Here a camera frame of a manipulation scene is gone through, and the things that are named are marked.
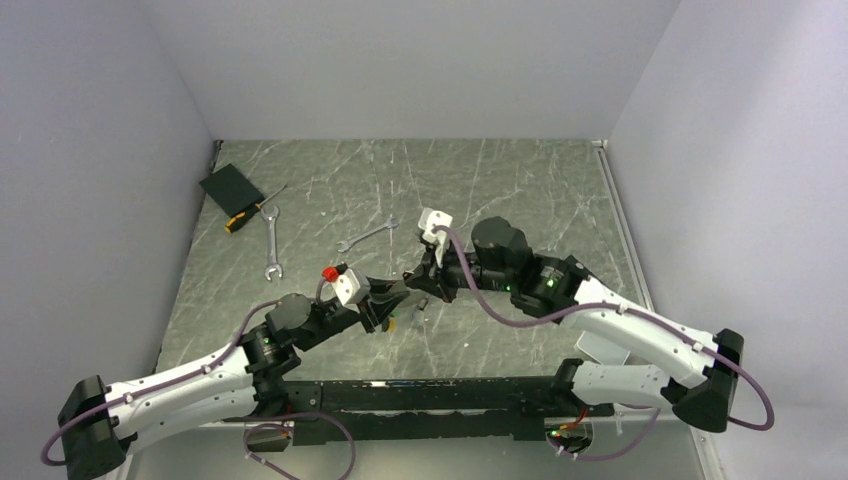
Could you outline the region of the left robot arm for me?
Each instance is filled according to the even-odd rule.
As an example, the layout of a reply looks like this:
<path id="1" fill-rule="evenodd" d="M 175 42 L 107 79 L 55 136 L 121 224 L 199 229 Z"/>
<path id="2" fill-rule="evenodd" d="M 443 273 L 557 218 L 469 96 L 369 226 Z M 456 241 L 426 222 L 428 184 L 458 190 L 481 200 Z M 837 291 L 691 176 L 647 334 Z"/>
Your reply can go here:
<path id="1" fill-rule="evenodd" d="M 78 382 L 51 439 L 62 444 L 59 465 L 70 479 L 96 479 L 146 445 L 208 422 L 297 413 L 305 396 L 284 377 L 300 365 L 299 352 L 352 326 L 387 330 L 410 296 L 400 280 L 338 280 L 334 289 L 328 300 L 292 293 L 257 305 L 249 313 L 265 311 L 262 323 L 241 324 L 224 347 L 195 361 L 110 385 L 98 375 Z"/>

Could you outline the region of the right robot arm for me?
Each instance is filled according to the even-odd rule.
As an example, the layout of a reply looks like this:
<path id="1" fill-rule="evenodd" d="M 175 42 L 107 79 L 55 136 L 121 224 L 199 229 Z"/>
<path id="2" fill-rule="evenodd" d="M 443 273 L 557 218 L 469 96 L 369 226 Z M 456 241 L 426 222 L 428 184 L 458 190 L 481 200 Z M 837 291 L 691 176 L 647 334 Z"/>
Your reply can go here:
<path id="1" fill-rule="evenodd" d="M 422 212 L 418 229 L 425 253 L 405 273 L 407 287 L 446 303 L 468 289 L 501 324 L 579 329 L 641 359 L 639 365 L 563 361 L 550 391 L 557 411 L 574 415 L 618 403 L 670 409 L 686 424 L 713 433 L 732 423 L 744 347 L 739 334 L 711 334 L 657 316 L 614 292 L 574 257 L 534 252 L 524 232 L 502 217 L 475 226 L 470 251 L 451 223 L 445 212 Z"/>

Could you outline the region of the metal key organizer plate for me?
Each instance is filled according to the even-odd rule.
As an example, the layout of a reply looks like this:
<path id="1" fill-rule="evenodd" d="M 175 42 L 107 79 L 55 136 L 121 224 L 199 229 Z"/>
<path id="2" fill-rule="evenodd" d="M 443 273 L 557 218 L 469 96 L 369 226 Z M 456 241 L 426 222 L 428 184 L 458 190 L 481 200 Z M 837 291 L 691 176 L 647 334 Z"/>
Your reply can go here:
<path id="1" fill-rule="evenodd" d="M 430 296 L 426 293 L 413 292 L 405 300 L 401 301 L 390 312 L 390 318 L 396 319 L 396 326 L 402 323 L 415 322 L 416 318 L 430 303 Z"/>

